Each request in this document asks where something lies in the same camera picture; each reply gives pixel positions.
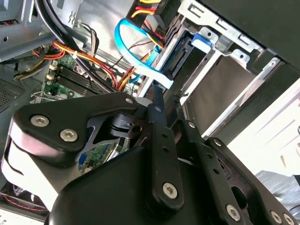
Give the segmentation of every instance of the orange wire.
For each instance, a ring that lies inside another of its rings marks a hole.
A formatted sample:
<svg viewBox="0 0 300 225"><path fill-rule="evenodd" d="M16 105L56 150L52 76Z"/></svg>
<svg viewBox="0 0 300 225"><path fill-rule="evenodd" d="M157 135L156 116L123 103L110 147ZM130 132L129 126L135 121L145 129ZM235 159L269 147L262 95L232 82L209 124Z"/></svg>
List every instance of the orange wire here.
<svg viewBox="0 0 300 225"><path fill-rule="evenodd" d="M142 57L141 61L145 62L147 59L149 58L149 54L146 54L144 57ZM130 74L124 79L124 81L122 82L122 84L119 86L118 90L122 90L124 88L124 86L127 84L128 80L130 79L130 77L135 73L136 68L134 68Z"/></svg>
<svg viewBox="0 0 300 225"><path fill-rule="evenodd" d="M68 52L68 53L71 53L71 54L75 53L75 51L73 49L68 48L68 47L66 47L66 46L64 46L64 45L62 45L62 44L60 44L56 41L53 44L55 46L59 47L60 49ZM114 86L117 87L118 82L117 82L117 79L116 79L115 75L113 74L113 72L110 70L110 68L104 62L98 60L97 58L89 56L89 55L87 55L83 52L77 52L76 55L83 58L83 59L89 60L89 61L93 62L94 64L100 66L110 76Z"/></svg>

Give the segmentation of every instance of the ventilation grille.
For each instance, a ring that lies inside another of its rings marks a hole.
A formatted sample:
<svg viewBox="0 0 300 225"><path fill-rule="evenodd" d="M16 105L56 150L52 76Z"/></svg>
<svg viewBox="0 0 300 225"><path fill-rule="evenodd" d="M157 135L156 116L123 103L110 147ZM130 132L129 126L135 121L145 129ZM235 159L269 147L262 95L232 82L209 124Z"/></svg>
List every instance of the ventilation grille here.
<svg viewBox="0 0 300 225"><path fill-rule="evenodd" d="M0 107L17 98L25 89L0 79Z"/></svg>

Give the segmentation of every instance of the black wire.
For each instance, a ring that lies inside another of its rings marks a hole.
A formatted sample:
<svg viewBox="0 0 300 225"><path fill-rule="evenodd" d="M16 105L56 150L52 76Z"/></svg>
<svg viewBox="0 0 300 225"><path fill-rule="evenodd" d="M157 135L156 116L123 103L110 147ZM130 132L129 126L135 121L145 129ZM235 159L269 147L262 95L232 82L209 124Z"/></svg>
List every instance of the black wire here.
<svg viewBox="0 0 300 225"><path fill-rule="evenodd" d="M58 30L61 31L62 36L67 40L68 46L70 46L75 51L79 51L79 48L74 41L73 37L67 31L65 25L60 21L58 16L56 15L51 3L49 0L43 0L44 7L46 12L48 13L50 19L53 21Z"/></svg>
<svg viewBox="0 0 300 225"><path fill-rule="evenodd" d="M128 48L128 50L134 48L134 47L137 47L137 46L142 46L142 45L146 45L146 44L149 44L149 43L152 43L152 41L148 41L148 42L145 42L145 43L141 43L141 44L134 44L132 45L130 48ZM112 66L110 66L109 68L112 69L114 68L122 59L124 58L124 56L122 56L121 58L118 59L118 61L115 62L115 64L113 64Z"/></svg>
<svg viewBox="0 0 300 225"><path fill-rule="evenodd" d="M46 11L45 5L44 5L43 1L47 4L49 12ZM79 48L76 45L76 43L73 40L73 38L69 34L67 34L67 35L66 34L64 34L64 35L62 34L62 33L65 32L65 29L63 31L61 31L58 28L58 27L64 27L64 25L61 23L61 21L57 18L56 14L54 13L54 10L53 10L53 8L52 8L49 0L34 0L34 2L36 4L36 9L37 9L40 17L42 18L42 20L44 21L44 23L46 24L46 26L49 28L49 30L55 35L55 37L63 45L67 45L67 46L71 47L73 50L79 51ZM98 84L98 86L100 87L100 89L104 93L111 93L111 92L116 92L117 91L115 88L113 88L112 86L110 86L102 78L98 77L97 73L94 70L92 70L92 66L86 60L83 60L81 58L77 58L75 61L77 62L77 64L81 68L83 68L83 70L90 71L89 72L89 76L95 81L95 83Z"/></svg>

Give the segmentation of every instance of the cable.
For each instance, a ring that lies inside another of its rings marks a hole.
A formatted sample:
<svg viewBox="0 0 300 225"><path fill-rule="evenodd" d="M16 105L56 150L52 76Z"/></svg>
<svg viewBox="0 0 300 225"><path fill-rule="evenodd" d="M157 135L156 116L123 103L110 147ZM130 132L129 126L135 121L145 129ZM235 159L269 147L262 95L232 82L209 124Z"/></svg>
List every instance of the cable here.
<svg viewBox="0 0 300 225"><path fill-rule="evenodd" d="M132 15L131 18L134 18L136 15L140 14L140 13L145 13L145 14L149 14L149 15L154 15L154 12L151 10L137 10L135 11Z"/></svg>
<svg viewBox="0 0 300 225"><path fill-rule="evenodd" d="M140 2L145 4L157 4L160 3L161 0L140 0Z"/></svg>
<svg viewBox="0 0 300 225"><path fill-rule="evenodd" d="M147 36L149 37L149 39L150 39L155 45L159 46L161 49L164 48L164 46L161 45L160 43L158 43L156 40L154 40L154 38L153 38L150 34L147 33Z"/></svg>
<svg viewBox="0 0 300 225"><path fill-rule="evenodd" d="M155 31L153 30L153 28L152 28L152 26L151 26L151 24L149 23L148 20L145 20L145 21L144 21L144 25L145 25L147 28L149 28L150 31L151 31L156 37L162 39L163 41L165 40L165 37L164 37L164 36L158 34L157 32L155 32Z"/></svg>
<svg viewBox="0 0 300 225"><path fill-rule="evenodd" d="M149 53L148 54L146 54L146 55L144 55L143 57L142 57L142 59L141 59L141 61L142 62L145 62L148 58L149 58ZM122 83L121 83L121 85L119 85L119 88L118 88L118 90L123 90L123 88L125 87L125 85L127 84L127 82L128 82L128 80L130 79L130 77L135 73L135 71L136 71L136 68L133 68L133 67L131 67L131 68L129 68L128 70L127 70L127 72L125 73L125 79L122 81Z"/></svg>
<svg viewBox="0 0 300 225"><path fill-rule="evenodd" d="M54 42L54 45L59 47L60 49L70 53L70 54L73 54L73 58L76 58L77 56L80 57L80 58L83 58L85 60L88 60L88 61L91 61L93 62L94 64L100 66L104 71L105 73L111 78L113 84L115 87L117 87L118 83L117 83L117 78L116 76L113 74L113 72L110 70L110 68L102 61L94 58L94 57L91 57L83 52L77 52L77 51L74 51L73 49L70 49L66 46L63 46L61 45L60 43L58 42Z"/></svg>
<svg viewBox="0 0 300 225"><path fill-rule="evenodd" d="M49 28L49 30L55 35L55 37L63 45L69 45L72 49L78 51L79 50L78 46L76 45L72 36L68 34L68 31L65 29L64 25L58 19L49 0L34 0L34 2L38 14L42 18L46 26ZM48 7L48 11L46 11L45 9L44 2ZM85 62L80 58L76 59L76 62L83 70L88 71L88 75L90 76L90 78L95 81L95 83L100 87L100 89L104 93L111 93L116 91L116 89L114 89L106 81L104 81L101 77L97 75L97 73L93 70L90 64L88 64L87 62Z"/></svg>
<svg viewBox="0 0 300 225"><path fill-rule="evenodd" d="M114 36L115 36L115 41L116 41L116 46L120 53L124 56L124 58L134 67L136 67L139 72L142 75L146 75L150 77L153 80L156 80L157 82L161 83L163 86L165 86L167 89L169 89L173 83L173 81L169 80L165 75L160 73L159 71L153 69L152 67L144 64L141 62L138 58L136 58L126 47L124 41L122 40L121 33L120 33L120 27L121 25L126 25L134 30L142 33L144 36L148 36L147 32L134 24L132 24L129 20L127 19L121 19L120 22L117 24L115 31L114 31ZM158 53L161 51L160 47L155 47L155 51Z"/></svg>
<svg viewBox="0 0 300 225"><path fill-rule="evenodd" d="M147 10L147 11L155 11L157 9L157 7L154 7L154 8L143 8L143 7L140 7L140 6L137 6L135 7L136 10Z"/></svg>
<svg viewBox="0 0 300 225"><path fill-rule="evenodd" d="M46 212L47 211L47 210L44 210L44 209L31 208L31 207L28 207L28 206L21 205L21 204L15 202L14 200L10 199L8 196L5 196L5 195L3 195L3 198L5 198L5 200L8 201L9 203L11 203L13 205L16 205L20 208L26 209L26 210L32 210L32 211L36 211L36 212Z"/></svg>
<svg viewBox="0 0 300 225"><path fill-rule="evenodd" d="M144 43L141 43L141 44L135 44L135 45L132 45L130 48L128 48L128 50L134 48L134 47L137 47L137 46L142 46L142 45L146 45L146 44L149 44L149 43L152 43L152 41L148 41L148 42L144 42ZM110 66L109 68L114 68L122 59L124 58L124 56L122 56L121 58L118 59L118 61L115 62L115 64L113 64L112 66Z"/></svg>
<svg viewBox="0 0 300 225"><path fill-rule="evenodd" d="M24 80L29 77L32 77L33 75L39 73L46 65L48 64L47 60L42 60L32 68L30 68L29 71L24 71L18 75L15 75L14 80Z"/></svg>
<svg viewBox="0 0 300 225"><path fill-rule="evenodd" d="M35 54L37 57L40 57L40 54L38 52L36 52L35 50L32 50L32 53ZM66 54L66 52L64 50L60 49L60 53L55 54L55 55L45 55L44 59L45 60L58 60L61 59L62 57L64 57Z"/></svg>

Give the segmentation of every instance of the screw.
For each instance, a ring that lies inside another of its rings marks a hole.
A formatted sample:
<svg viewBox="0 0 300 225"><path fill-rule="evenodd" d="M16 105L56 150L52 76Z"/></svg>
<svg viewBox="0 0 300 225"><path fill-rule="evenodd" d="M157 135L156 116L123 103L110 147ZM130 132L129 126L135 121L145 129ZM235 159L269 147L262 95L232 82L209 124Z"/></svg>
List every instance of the screw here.
<svg viewBox="0 0 300 225"><path fill-rule="evenodd" d="M282 220L276 212L271 211L271 215L278 224L282 224Z"/></svg>
<svg viewBox="0 0 300 225"><path fill-rule="evenodd" d="M40 128L46 127L49 124L48 118L41 115L33 116L30 121L34 126Z"/></svg>
<svg viewBox="0 0 300 225"><path fill-rule="evenodd" d="M235 221L240 221L240 214L237 211L237 209L235 207L233 207L232 205L227 205L226 206L226 210L228 215Z"/></svg>
<svg viewBox="0 0 300 225"><path fill-rule="evenodd" d="M217 146L221 146L221 143L217 139L214 139L214 141Z"/></svg>
<svg viewBox="0 0 300 225"><path fill-rule="evenodd" d="M154 107L157 111L161 112L161 109L158 106Z"/></svg>
<svg viewBox="0 0 300 225"><path fill-rule="evenodd" d="M163 184L163 192L171 199L177 198L178 195L176 187L168 182Z"/></svg>
<svg viewBox="0 0 300 225"><path fill-rule="evenodd" d="M189 124L189 126L191 127L191 128L195 128L196 126L195 126L195 124L194 123L192 123L191 121L190 122L188 122L188 124Z"/></svg>
<svg viewBox="0 0 300 225"><path fill-rule="evenodd" d="M66 142L75 142L78 138L78 134L71 129L65 129L60 132L60 137Z"/></svg>
<svg viewBox="0 0 300 225"><path fill-rule="evenodd" d="M283 216L289 225L295 225L294 221L289 217L289 215L284 213Z"/></svg>
<svg viewBox="0 0 300 225"><path fill-rule="evenodd" d="M133 101L129 98L126 98L126 101L129 103L129 104L133 104Z"/></svg>

